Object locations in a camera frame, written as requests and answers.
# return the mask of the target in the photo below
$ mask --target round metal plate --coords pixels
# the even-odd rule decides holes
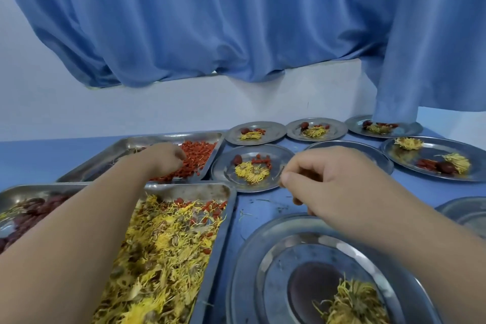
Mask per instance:
[[[404,308],[421,324],[439,323],[416,279],[392,259],[298,214],[263,225],[240,249],[227,290],[228,324],[322,324],[312,302],[332,299],[342,276],[373,284],[394,324],[407,323]]]
[[[428,176],[443,178],[448,180],[461,180],[470,182],[486,182],[486,151],[473,145],[465,144],[446,138],[413,136],[424,142],[420,150],[404,150],[395,145],[394,139],[390,139],[381,144],[380,150],[388,159],[395,163]],[[443,174],[417,167],[415,164],[419,159],[432,159],[441,161],[437,155],[446,155],[457,152],[471,162],[471,168],[466,174]]]
[[[300,125],[302,122],[308,122],[309,127],[321,124],[323,126],[329,125],[329,131],[321,138],[310,138],[304,136],[300,131]],[[348,132],[348,127],[341,121],[331,118],[304,118],[287,124],[287,136],[299,141],[308,142],[322,142],[331,141],[336,138],[343,137]]]
[[[486,197],[455,198],[436,210],[486,239]]]
[[[318,148],[328,148],[330,146],[344,146],[345,148],[352,148],[356,150],[360,150],[364,153],[368,158],[373,161],[377,166],[379,166],[382,170],[384,170],[388,174],[393,173],[393,162],[390,161],[385,155],[383,155],[380,150],[374,148],[370,145],[365,145],[360,142],[355,141],[346,141],[346,140],[334,140],[334,141],[327,141],[327,142],[319,142],[316,144],[312,144],[307,146],[307,149],[318,149]]]
[[[235,166],[231,163],[235,155],[241,155],[243,161],[250,161],[260,154],[262,157],[270,156],[272,160],[272,169],[270,174],[258,184],[249,184],[245,179],[235,174]],[[288,161],[294,156],[294,153],[287,148],[277,145],[259,145],[259,146],[240,146],[231,151],[222,153],[214,162],[211,168],[211,178],[213,180],[225,180],[231,183],[238,192],[261,192],[268,191],[278,187],[280,174]]]
[[[254,130],[255,128],[261,128],[265,131],[265,134],[259,140],[240,140],[241,130],[248,128]],[[276,122],[248,122],[233,127],[226,133],[225,139],[227,142],[240,145],[240,146],[253,146],[262,145],[269,142],[274,142],[281,139],[287,133],[287,129],[283,124]]]
[[[348,129],[351,132],[360,134],[362,136],[367,137],[376,137],[376,138],[397,138],[397,137],[405,137],[405,136],[416,136],[421,134],[424,128],[420,123],[397,123],[398,127],[392,129],[390,133],[387,134],[377,134],[372,133],[367,130],[363,130],[362,124],[364,121],[371,120],[372,115],[358,115],[353,118],[349,118],[345,123],[348,126]]]

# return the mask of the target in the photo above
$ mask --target blue table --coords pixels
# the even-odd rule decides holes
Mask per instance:
[[[438,136],[429,130],[424,136]],[[0,142],[0,190],[21,184],[52,183],[54,180],[96,155],[124,136],[61,140]],[[378,147],[381,143],[368,137],[347,134],[343,139]],[[292,150],[302,151],[309,145],[284,138],[277,142]],[[226,144],[222,151],[231,149]],[[392,177],[432,207],[450,199],[465,196],[486,196],[486,184],[435,180],[397,167]],[[216,278],[214,307],[208,312],[210,323],[226,323],[225,296],[238,251],[251,233],[264,223],[283,214],[302,213],[303,206],[292,203],[290,193],[276,189],[257,194],[239,194],[226,251]]]

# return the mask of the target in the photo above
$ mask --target person's left arm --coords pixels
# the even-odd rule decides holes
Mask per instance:
[[[0,322],[89,323],[143,186],[183,159],[169,143],[121,158],[0,255]]]

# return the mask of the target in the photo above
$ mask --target curtain fold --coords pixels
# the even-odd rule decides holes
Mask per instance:
[[[362,57],[375,118],[419,105],[486,110],[486,0],[16,0],[80,82],[142,87],[211,74],[247,82]]]

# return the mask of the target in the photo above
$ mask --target person's right arm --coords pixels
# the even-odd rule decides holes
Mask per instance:
[[[361,152],[301,152],[281,183],[296,204],[306,204],[331,227],[398,259],[447,323],[484,322],[484,241],[422,203]]]

